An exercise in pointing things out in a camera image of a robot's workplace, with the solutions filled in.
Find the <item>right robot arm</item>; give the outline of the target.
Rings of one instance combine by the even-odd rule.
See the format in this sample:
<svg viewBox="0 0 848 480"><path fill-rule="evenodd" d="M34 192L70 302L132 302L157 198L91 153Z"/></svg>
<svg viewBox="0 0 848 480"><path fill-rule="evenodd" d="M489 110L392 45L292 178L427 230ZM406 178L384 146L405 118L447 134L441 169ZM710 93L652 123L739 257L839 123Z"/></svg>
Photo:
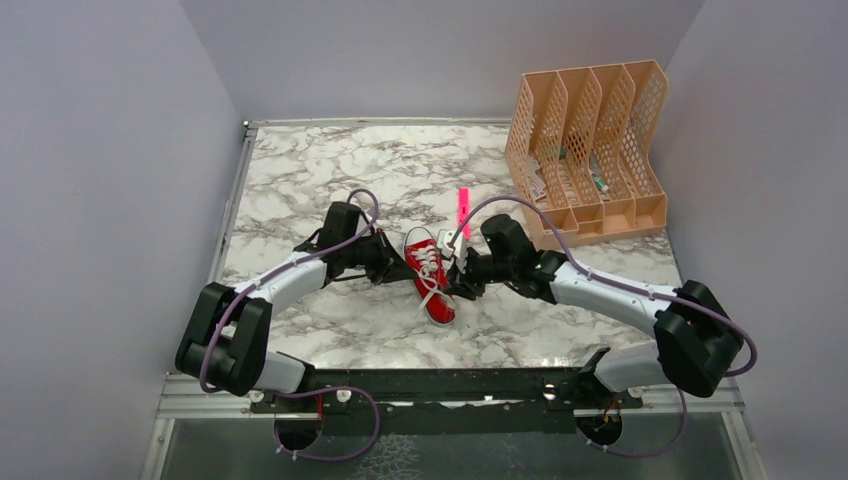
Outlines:
<svg viewBox="0 0 848 480"><path fill-rule="evenodd" d="M724 323L725 311L699 282L674 288L591 270L563 252L537 249L505 214L486 220L481 233L488 253L466 248L448 270L449 293L475 300L502 283L525 298L600 313L650 337L635 347L602 349L582 367L576 388L589 406L661 384L707 398L742 349L742 335Z"/></svg>

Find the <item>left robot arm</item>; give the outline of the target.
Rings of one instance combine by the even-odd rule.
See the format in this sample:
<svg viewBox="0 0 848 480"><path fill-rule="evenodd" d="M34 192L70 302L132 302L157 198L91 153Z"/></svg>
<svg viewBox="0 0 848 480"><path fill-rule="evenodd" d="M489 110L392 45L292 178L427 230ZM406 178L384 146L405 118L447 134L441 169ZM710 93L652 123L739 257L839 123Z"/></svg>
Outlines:
<svg viewBox="0 0 848 480"><path fill-rule="evenodd" d="M177 370L212 391L236 396L276 391L288 409L306 408L314 397L312 367L269 350L271 320L303 297L345 280L346 271L374 285L415 275L360 207L334 202L322 227L277 267L236 286L212 282L201 290L177 349Z"/></svg>

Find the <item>pink highlighter marker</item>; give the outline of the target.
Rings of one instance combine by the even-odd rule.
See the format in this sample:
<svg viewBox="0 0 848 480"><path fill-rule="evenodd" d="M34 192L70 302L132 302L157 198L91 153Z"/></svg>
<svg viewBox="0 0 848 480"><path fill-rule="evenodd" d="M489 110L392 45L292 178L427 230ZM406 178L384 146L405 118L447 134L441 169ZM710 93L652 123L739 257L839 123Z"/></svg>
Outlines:
<svg viewBox="0 0 848 480"><path fill-rule="evenodd" d="M471 237L470 227L464 224L470 211L470 191L466 187L460 188L457 195L457 224L462 226L461 231L465 240L469 240Z"/></svg>

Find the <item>peach plastic file organizer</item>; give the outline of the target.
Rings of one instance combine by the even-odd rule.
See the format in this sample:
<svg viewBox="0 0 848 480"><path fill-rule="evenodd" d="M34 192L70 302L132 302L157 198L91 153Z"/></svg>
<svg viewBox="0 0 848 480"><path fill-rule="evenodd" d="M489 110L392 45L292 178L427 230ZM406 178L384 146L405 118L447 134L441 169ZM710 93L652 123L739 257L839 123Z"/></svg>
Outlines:
<svg viewBox="0 0 848 480"><path fill-rule="evenodd" d="M536 247L556 249L660 233L667 195L649 153L668 78L655 60L525 73L505 160ZM534 201L526 164L541 167Z"/></svg>

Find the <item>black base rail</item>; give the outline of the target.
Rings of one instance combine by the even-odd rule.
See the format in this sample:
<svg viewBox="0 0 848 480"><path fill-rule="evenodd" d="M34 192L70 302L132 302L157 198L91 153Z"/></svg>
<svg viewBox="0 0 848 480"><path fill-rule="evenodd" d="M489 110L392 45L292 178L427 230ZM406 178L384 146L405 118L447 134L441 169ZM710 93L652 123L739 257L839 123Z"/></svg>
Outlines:
<svg viewBox="0 0 848 480"><path fill-rule="evenodd" d="M628 393L591 385L578 367L476 369L318 369L301 392L271 391L250 405L287 430L329 436L443 435L542 432L572 434L586 418L642 406Z"/></svg>

